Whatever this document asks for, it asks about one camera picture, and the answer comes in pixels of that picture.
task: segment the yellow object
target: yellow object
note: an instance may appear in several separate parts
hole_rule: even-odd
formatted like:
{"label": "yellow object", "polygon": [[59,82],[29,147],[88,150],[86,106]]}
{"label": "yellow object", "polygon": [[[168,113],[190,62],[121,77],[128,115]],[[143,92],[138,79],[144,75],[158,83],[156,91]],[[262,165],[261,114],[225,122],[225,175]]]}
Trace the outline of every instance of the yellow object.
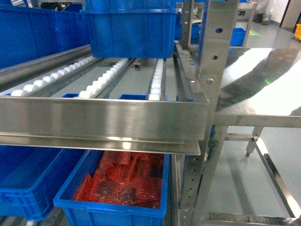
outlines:
{"label": "yellow object", "polygon": [[301,40],[301,24],[297,24],[297,29],[295,32],[295,37]]}

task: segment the green light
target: green light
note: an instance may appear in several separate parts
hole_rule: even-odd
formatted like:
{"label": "green light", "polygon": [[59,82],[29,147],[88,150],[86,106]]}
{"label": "green light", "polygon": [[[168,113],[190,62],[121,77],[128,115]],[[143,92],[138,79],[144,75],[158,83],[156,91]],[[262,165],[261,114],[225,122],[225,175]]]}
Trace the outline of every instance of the green light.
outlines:
{"label": "green light", "polygon": [[265,80],[264,80],[264,83],[269,85],[269,84],[270,84],[270,81],[269,81],[268,79],[265,79]]}

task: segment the bolt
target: bolt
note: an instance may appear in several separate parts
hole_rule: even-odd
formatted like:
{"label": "bolt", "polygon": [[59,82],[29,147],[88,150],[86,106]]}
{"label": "bolt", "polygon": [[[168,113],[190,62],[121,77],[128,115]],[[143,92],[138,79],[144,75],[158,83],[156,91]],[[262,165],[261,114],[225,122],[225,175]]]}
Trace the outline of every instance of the bolt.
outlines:
{"label": "bolt", "polygon": [[211,78],[207,79],[207,84],[211,84],[212,82],[214,82],[213,79],[211,79]]}

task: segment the bolt hole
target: bolt hole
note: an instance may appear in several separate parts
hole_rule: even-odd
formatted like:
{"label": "bolt hole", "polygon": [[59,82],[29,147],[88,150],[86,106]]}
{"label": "bolt hole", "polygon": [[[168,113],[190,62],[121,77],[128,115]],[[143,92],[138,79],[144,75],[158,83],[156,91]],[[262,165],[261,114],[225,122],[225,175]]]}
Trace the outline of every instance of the bolt hole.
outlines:
{"label": "bolt hole", "polygon": [[216,33],[222,33],[222,32],[223,32],[223,29],[222,29],[222,28],[218,28],[218,29],[216,29],[215,32],[216,32]]}

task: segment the gray floor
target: gray floor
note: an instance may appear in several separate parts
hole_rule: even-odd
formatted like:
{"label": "gray floor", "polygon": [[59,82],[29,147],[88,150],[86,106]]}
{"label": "gray floor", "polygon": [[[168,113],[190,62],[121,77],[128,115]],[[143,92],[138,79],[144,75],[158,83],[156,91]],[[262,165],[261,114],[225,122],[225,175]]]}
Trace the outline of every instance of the gray floor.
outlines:
{"label": "gray floor", "polygon": [[[248,48],[296,48],[301,50],[301,43],[292,40],[293,34],[274,25],[263,26],[253,23],[252,30],[260,37],[250,36]],[[111,98],[118,98],[121,93],[145,93],[149,84],[149,75],[154,62],[149,60],[142,71],[130,68]],[[175,99],[173,62],[169,59],[166,82],[169,100]],[[105,69],[95,68],[83,80],[71,84],[56,97],[66,92],[79,92],[92,83]],[[251,133],[252,128],[230,127],[229,132]],[[262,136],[278,171],[290,187],[293,196],[301,205],[301,129],[265,128]],[[214,175],[206,210],[225,213],[245,213],[267,216],[288,217],[273,184],[256,152],[245,157],[245,142],[225,142],[218,167]],[[63,219],[61,226],[67,226]]]}
{"label": "gray floor", "polygon": [[294,48],[301,50],[301,43],[293,40],[293,33],[276,25],[261,25],[252,23],[252,30],[261,36],[249,36],[247,48]]}

